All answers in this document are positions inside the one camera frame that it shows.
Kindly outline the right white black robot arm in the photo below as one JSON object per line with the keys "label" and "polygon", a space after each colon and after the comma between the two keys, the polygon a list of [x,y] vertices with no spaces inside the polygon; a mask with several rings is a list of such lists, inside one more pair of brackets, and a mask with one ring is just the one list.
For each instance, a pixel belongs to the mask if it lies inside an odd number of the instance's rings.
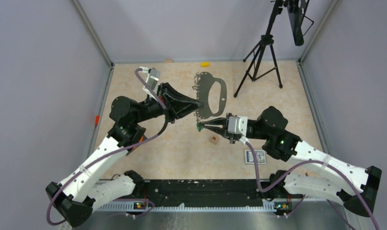
{"label": "right white black robot arm", "polygon": [[199,122],[198,129],[210,130],[234,144],[249,146],[251,139],[265,140],[263,150],[276,160],[292,165],[271,182],[276,197],[287,194],[315,196],[343,205],[348,211],[372,217],[382,171],[343,162],[319,151],[287,131],[288,120],[275,107],[265,109],[256,120],[228,114]]}

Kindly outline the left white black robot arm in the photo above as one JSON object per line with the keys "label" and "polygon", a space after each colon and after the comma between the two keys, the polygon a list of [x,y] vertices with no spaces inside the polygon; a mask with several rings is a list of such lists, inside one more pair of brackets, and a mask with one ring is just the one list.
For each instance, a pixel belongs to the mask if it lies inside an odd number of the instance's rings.
{"label": "left white black robot arm", "polygon": [[117,179],[98,184],[101,176],[119,159],[129,155],[138,146],[148,142],[146,129],[141,122],[160,116],[164,117],[161,131],[203,107],[200,101],[177,92],[168,83],[151,86],[143,85],[147,97],[137,102],[125,96],[117,97],[111,105],[110,118],[114,121],[97,149],[67,178],[46,187],[50,199],[46,219],[52,209],[58,211],[63,222],[72,227],[82,225],[101,206],[123,196],[138,198],[143,194],[141,177],[129,171]]}

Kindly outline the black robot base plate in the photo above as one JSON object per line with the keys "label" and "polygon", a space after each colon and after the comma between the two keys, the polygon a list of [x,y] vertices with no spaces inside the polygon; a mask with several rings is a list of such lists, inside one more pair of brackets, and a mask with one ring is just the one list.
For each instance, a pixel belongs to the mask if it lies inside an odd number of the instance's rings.
{"label": "black robot base plate", "polygon": [[139,179],[134,191],[121,199],[150,200],[155,207],[260,207],[266,201],[289,201],[280,184],[261,193],[255,179]]}

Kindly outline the green key tag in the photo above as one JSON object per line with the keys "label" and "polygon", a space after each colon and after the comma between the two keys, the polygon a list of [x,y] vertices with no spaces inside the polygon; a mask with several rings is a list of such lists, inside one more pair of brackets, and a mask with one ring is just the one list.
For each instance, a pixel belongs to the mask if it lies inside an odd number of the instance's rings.
{"label": "green key tag", "polygon": [[203,129],[203,127],[200,124],[196,124],[196,129],[197,129],[197,131],[200,132]]}

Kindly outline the metal key holder plate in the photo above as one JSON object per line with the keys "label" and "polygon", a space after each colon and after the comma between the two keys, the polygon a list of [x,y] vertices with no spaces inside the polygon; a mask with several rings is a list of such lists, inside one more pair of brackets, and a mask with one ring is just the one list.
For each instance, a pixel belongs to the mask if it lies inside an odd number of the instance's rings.
{"label": "metal key holder plate", "polygon": [[[215,92],[211,92],[214,85],[220,86],[218,96]],[[195,112],[198,121],[210,117],[219,117],[223,114],[227,101],[227,85],[223,79],[216,78],[206,71],[197,72],[192,89],[196,91],[197,100],[203,104]]]}

